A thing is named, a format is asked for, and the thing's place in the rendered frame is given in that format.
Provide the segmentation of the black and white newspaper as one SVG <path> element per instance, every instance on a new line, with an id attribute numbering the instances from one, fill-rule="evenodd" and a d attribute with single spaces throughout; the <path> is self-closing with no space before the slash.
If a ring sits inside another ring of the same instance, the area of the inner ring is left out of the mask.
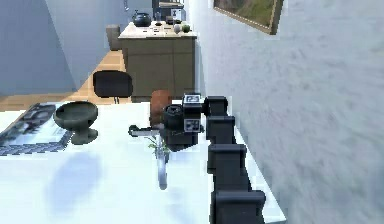
<path id="1" fill-rule="evenodd" d="M 63 151 L 72 132 L 60 128 L 53 115 L 63 102 L 36 103 L 0 132 L 0 156 Z"/>

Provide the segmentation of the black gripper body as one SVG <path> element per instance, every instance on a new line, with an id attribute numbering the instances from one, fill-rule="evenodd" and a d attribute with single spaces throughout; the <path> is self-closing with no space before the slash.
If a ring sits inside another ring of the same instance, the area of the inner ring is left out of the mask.
<path id="1" fill-rule="evenodd" d="M 168 148 L 177 152 L 198 143 L 198 135 L 184 131 L 183 107 L 180 104 L 167 105 L 163 110 L 162 137 Z"/>

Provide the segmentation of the black chair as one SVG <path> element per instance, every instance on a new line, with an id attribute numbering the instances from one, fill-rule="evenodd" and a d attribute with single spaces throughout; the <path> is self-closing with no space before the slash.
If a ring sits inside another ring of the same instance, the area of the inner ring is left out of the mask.
<path id="1" fill-rule="evenodd" d="M 113 97 L 115 103 L 120 98 L 129 98 L 133 93 L 132 77 L 119 70 L 101 70 L 93 74 L 94 93 L 100 98 Z"/>

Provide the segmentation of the dark green pedestal bowl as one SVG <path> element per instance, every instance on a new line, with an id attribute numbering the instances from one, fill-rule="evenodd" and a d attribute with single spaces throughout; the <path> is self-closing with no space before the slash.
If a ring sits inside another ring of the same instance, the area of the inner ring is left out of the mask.
<path id="1" fill-rule="evenodd" d="M 73 133 L 71 142 L 84 145 L 98 137 L 98 131 L 91 125 L 98 117 L 98 107 L 88 101 L 74 101 L 61 105 L 54 113 L 55 123 Z"/>

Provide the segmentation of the olive cabinet with pale top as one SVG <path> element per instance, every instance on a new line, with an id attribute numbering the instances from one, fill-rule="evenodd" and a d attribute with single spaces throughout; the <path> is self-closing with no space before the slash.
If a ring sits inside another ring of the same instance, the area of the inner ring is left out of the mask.
<path id="1" fill-rule="evenodd" d="M 130 22 L 118 40 L 125 70 L 132 77 L 133 102 L 149 101 L 155 90 L 168 90 L 174 99 L 197 91 L 194 32 L 175 33 L 164 21 L 149 27 Z"/>

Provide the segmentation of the glass vase with plant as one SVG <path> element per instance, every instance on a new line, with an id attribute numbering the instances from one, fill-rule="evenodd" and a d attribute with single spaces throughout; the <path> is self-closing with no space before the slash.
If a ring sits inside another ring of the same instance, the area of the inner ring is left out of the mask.
<path id="1" fill-rule="evenodd" d="M 153 149 L 153 154 L 157 160 L 159 188 L 165 190 L 168 186 L 166 165 L 169 160 L 170 149 L 160 135 L 152 136 L 149 140 L 151 141 L 149 147 Z"/>

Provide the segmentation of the framed landscape picture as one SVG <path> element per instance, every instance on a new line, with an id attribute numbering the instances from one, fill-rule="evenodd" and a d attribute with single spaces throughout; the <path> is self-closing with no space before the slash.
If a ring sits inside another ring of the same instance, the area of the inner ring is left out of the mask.
<path id="1" fill-rule="evenodd" d="M 284 0 L 213 0 L 213 9 L 268 35 L 276 35 Z"/>

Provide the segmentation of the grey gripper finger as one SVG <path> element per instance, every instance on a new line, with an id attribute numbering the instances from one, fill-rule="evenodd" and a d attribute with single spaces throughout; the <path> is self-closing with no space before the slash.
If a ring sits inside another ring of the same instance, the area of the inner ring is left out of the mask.
<path id="1" fill-rule="evenodd" d="M 163 124 L 157 124 L 157 125 L 148 126 L 148 127 L 138 127 L 137 125 L 130 125 L 128 130 L 129 131 L 150 131 L 150 130 L 160 130 L 163 128 L 164 128 Z"/>
<path id="2" fill-rule="evenodd" d="M 130 135 L 132 137 L 156 136 L 159 134 L 160 134 L 159 130 L 134 130 L 134 131 L 130 131 Z"/>

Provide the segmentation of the brown vase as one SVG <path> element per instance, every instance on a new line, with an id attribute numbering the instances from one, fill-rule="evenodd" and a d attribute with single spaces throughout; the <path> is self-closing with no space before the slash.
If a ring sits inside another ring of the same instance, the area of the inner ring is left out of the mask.
<path id="1" fill-rule="evenodd" d="M 150 125 L 154 126 L 162 121 L 164 108 L 172 103 L 172 96 L 168 90 L 155 90 L 150 100 Z"/>

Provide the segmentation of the black kettle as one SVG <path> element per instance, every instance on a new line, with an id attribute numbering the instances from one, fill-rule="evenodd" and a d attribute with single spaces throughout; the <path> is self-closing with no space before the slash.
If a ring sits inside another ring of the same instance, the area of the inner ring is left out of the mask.
<path id="1" fill-rule="evenodd" d="M 133 24 L 136 27 L 149 27 L 151 25 L 152 19 L 148 13 L 135 11 L 133 17 Z"/>

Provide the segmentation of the grey bin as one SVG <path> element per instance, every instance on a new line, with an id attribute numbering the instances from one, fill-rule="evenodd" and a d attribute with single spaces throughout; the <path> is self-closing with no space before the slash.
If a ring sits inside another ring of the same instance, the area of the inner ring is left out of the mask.
<path id="1" fill-rule="evenodd" d="M 120 26 L 118 24 L 110 24 L 106 26 L 106 35 L 111 51 L 117 51 L 121 49 L 121 44 L 118 39 L 120 36 Z"/>

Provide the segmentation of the white table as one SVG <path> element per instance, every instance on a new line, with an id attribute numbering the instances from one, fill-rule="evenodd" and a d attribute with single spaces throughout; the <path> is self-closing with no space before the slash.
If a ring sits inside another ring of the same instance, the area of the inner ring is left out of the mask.
<path id="1" fill-rule="evenodd" d="M 208 141 L 173 153 L 160 189 L 148 140 L 146 103 L 102 105 L 86 145 L 0 156 L 0 224 L 209 224 Z"/>

